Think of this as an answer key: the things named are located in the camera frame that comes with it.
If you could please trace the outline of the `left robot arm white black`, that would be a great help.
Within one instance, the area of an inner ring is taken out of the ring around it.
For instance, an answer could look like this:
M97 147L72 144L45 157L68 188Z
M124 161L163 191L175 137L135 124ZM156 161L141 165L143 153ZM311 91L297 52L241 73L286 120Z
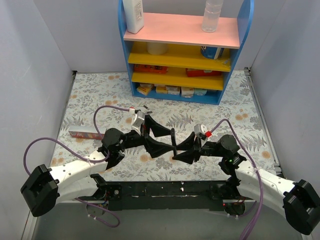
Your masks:
M92 174L116 166L126 149L143 146L152 158L175 151L174 129L157 123L150 115L137 116L131 131L116 128L105 131L101 147L87 157L79 156L70 163L47 168L44 164L28 172L20 192L34 217L48 213L63 196L62 190Z

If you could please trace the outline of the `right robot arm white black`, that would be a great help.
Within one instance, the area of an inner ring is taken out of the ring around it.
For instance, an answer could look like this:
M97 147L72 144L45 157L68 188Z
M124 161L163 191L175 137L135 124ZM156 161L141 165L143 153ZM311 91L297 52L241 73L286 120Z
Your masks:
M239 154L240 146L233 135L223 135L217 142L205 141L192 133L177 146L174 160L187 164L201 156L221 157L219 166L229 175L227 195L232 199L250 198L282 215L299 233L310 235L320 222L320 197L306 180L298 182L257 169Z

